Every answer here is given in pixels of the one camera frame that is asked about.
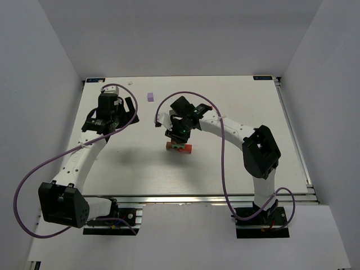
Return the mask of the green notched block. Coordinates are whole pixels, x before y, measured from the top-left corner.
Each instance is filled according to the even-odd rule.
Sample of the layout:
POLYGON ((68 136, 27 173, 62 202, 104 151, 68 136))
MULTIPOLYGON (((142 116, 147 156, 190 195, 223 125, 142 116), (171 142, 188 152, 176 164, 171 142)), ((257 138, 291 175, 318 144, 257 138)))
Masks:
POLYGON ((172 148, 173 148, 173 149, 177 149, 178 151, 179 151, 179 150, 183 150, 183 149, 185 149, 185 144, 182 144, 182 145, 172 144, 172 148))

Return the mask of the red rectangular block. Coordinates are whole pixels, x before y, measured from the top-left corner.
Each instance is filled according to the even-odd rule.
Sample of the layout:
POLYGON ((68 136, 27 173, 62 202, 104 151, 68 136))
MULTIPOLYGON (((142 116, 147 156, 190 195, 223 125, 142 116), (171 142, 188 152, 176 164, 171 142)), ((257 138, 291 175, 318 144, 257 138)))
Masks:
POLYGON ((190 144, 185 144, 183 147, 181 147, 179 149, 180 152, 186 152, 188 154, 190 154, 192 152, 192 145, 190 144))

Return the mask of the purple cube block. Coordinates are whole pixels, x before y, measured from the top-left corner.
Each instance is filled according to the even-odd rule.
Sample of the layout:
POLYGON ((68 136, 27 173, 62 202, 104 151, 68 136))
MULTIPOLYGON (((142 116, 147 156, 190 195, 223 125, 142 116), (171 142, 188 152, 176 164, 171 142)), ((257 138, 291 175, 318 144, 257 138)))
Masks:
POLYGON ((147 101, 154 102, 154 94, 152 92, 147 94, 147 101))

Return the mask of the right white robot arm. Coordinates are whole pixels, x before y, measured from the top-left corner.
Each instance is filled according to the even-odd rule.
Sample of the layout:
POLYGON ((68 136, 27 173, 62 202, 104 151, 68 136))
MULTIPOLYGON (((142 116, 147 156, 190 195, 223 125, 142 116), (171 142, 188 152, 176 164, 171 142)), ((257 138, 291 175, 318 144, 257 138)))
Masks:
POLYGON ((156 112, 155 125, 166 128, 165 135, 178 147, 184 146, 193 129, 217 135, 238 147, 243 156, 244 167, 253 177, 253 207, 268 215, 278 205, 275 194, 275 174, 280 150, 271 130, 265 125, 247 127, 221 116, 214 105, 194 106, 184 96, 170 105, 172 111, 156 112))

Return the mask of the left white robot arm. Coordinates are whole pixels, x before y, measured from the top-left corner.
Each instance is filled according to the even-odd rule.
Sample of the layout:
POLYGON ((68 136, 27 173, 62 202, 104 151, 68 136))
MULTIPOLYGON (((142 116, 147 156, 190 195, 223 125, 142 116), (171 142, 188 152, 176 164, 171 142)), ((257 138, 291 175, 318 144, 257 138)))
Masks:
POLYGON ((43 182, 39 201, 46 222, 81 228, 95 218, 116 218, 115 199, 82 195, 87 175, 101 150, 110 139, 110 133, 126 124, 139 121, 130 97, 116 93, 102 93, 98 106, 91 110, 82 126, 78 150, 72 152, 60 172, 50 183, 43 182))

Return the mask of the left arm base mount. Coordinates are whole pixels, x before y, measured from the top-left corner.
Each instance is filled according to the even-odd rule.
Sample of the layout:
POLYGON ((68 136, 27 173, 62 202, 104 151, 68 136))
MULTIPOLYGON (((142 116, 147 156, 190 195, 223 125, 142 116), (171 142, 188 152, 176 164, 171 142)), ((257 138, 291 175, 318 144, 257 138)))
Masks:
POLYGON ((140 230, 142 209, 119 208, 114 217, 108 215, 89 220, 83 227, 83 235, 135 236, 140 230))

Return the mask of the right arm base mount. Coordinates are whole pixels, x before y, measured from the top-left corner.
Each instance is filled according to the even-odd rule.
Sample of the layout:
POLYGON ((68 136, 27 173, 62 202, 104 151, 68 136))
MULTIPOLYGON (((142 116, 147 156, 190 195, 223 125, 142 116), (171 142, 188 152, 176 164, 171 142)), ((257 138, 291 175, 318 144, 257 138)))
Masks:
POLYGON ((238 239, 286 239, 290 237, 289 229, 284 227, 287 216, 284 207, 278 207, 268 219, 258 215, 247 221, 235 219, 236 237, 238 239))

